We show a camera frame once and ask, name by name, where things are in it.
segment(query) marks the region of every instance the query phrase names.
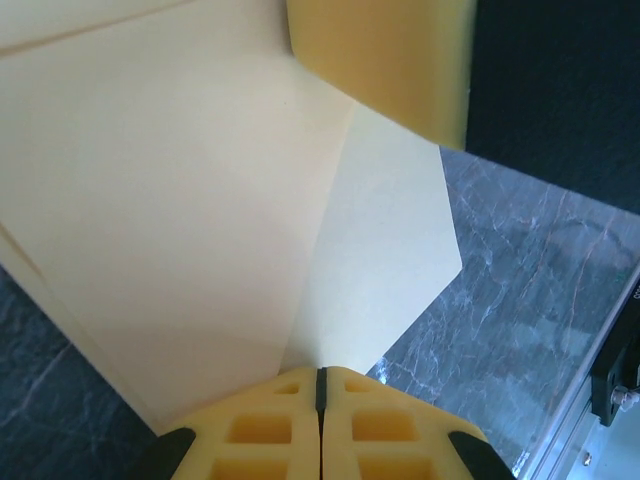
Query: dark marble surface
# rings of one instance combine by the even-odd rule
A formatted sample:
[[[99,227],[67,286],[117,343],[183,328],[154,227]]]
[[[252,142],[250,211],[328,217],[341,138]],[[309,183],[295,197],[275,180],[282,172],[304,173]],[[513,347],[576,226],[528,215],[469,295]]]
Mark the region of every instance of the dark marble surface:
[[[640,217],[443,163],[462,273],[369,375],[475,423],[518,471],[640,261]]]
[[[0,479],[121,479],[154,438],[0,268]]]

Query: yellow foam block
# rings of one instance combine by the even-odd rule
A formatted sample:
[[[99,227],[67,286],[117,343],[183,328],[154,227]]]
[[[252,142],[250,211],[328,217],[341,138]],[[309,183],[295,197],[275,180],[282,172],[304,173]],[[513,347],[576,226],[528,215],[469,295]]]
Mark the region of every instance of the yellow foam block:
[[[296,57],[435,143],[464,147],[476,0],[287,0]]]
[[[327,372],[326,479],[472,480],[448,434],[474,425],[346,368]]]
[[[316,369],[299,368],[172,426],[196,433],[173,480],[317,480]]]

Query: black rubber pad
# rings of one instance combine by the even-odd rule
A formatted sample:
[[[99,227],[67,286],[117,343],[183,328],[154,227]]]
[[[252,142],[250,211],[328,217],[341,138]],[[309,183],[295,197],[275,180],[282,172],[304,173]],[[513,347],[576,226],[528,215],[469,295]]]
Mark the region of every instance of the black rubber pad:
[[[640,213],[640,2],[479,0],[466,150]]]
[[[151,445],[129,472],[129,480],[170,480],[196,438],[190,428],[166,433]]]
[[[487,442],[465,432],[451,432],[449,440],[473,480],[515,480],[509,467]]]
[[[319,478],[323,478],[323,444],[322,438],[324,433],[324,412],[327,409],[327,369],[319,368],[316,375],[316,412],[318,412],[318,430],[320,434],[320,474]]]

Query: black bracket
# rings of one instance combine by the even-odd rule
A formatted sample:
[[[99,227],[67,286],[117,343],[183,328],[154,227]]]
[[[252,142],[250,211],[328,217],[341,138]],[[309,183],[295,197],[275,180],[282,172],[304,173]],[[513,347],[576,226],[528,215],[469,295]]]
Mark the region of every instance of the black bracket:
[[[616,316],[613,328],[591,367],[591,411],[605,427],[618,413],[616,388],[640,386],[640,278]]]

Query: cream paper sheet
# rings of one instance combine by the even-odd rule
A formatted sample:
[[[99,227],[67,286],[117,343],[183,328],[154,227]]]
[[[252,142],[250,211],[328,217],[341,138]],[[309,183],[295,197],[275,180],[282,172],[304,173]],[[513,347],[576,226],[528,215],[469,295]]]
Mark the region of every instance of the cream paper sheet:
[[[193,0],[0,0],[0,52],[133,20]]]
[[[461,265],[438,146],[358,106],[282,370],[366,373]]]
[[[143,419],[276,375],[353,105],[283,2],[5,52],[0,92],[2,261]]]

